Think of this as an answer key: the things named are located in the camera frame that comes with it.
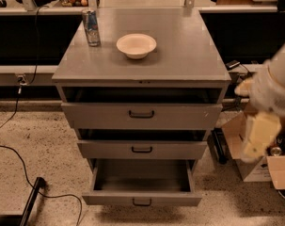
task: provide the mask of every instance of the bottom drawer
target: bottom drawer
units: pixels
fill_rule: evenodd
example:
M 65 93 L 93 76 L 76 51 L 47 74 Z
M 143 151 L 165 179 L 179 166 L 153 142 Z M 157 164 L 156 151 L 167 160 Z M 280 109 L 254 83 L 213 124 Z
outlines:
M 87 205 L 198 206 L 193 192 L 194 161 L 119 160 L 96 161 Z

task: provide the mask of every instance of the concrete floor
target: concrete floor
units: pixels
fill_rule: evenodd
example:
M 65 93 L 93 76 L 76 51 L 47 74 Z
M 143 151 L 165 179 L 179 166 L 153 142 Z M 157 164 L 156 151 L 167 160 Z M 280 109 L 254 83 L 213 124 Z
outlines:
M 12 109 L 0 106 L 0 125 L 11 116 Z M 216 126 L 235 114 L 222 113 Z M 46 180 L 47 195 L 80 197 L 88 190 L 89 166 L 59 107 L 19 107 L 0 130 L 0 145 L 17 150 L 32 184 L 38 176 Z M 235 161 L 230 159 L 225 165 L 217 162 L 210 137 L 194 175 L 195 190 L 202 195 L 198 207 L 87 206 L 83 202 L 80 225 L 285 225 L 285 200 L 271 183 L 244 183 Z M 30 190 L 20 159 L 12 151 L 0 149 L 0 214 L 21 214 Z M 38 196 L 30 225 L 75 225 L 78 213 L 79 202 L 73 197 Z

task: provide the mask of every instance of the bowl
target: bowl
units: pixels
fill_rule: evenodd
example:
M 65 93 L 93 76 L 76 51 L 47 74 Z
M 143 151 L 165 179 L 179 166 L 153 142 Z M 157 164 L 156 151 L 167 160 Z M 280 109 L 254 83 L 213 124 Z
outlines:
M 145 34 L 128 34 L 117 41 L 117 48 L 132 59 L 145 57 L 156 46 L 155 39 Z

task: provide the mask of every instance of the box flap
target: box flap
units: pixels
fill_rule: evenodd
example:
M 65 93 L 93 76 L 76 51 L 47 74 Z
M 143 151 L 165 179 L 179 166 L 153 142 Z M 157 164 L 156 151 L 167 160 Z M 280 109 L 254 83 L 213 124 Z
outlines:
M 285 190 L 285 155 L 268 156 L 267 164 L 275 189 Z
M 227 145 L 232 159 L 241 158 L 241 146 L 244 135 L 241 135 L 241 126 L 245 125 L 244 112 L 239 113 L 235 118 L 222 125 Z

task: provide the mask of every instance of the black handle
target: black handle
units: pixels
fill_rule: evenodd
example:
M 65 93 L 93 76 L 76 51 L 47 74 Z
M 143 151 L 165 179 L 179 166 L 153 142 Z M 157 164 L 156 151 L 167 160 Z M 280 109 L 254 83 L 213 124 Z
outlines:
M 132 110 L 129 110 L 129 117 L 136 118 L 136 119 L 150 119 L 154 117 L 154 111 L 147 113 L 135 113 Z
M 133 153 L 151 153 L 152 152 L 152 147 L 149 147 L 149 148 L 135 148 L 135 147 L 132 147 L 132 152 Z
M 133 206 L 149 207 L 149 206 L 151 206 L 151 199 L 150 199 L 149 203 L 136 203 L 135 199 L 133 199 Z

